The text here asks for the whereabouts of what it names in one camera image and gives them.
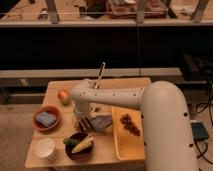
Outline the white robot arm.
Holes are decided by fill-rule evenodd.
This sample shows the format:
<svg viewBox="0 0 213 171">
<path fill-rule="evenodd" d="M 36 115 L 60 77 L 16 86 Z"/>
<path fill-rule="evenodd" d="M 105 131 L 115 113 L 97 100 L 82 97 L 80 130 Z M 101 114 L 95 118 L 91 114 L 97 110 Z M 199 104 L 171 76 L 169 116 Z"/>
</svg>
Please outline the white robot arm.
<svg viewBox="0 0 213 171">
<path fill-rule="evenodd" d="M 95 89 L 85 79 L 70 91 L 77 116 L 99 103 L 140 110 L 147 171 L 199 171 L 187 103 L 173 83 L 156 81 L 145 88 Z"/>
</svg>

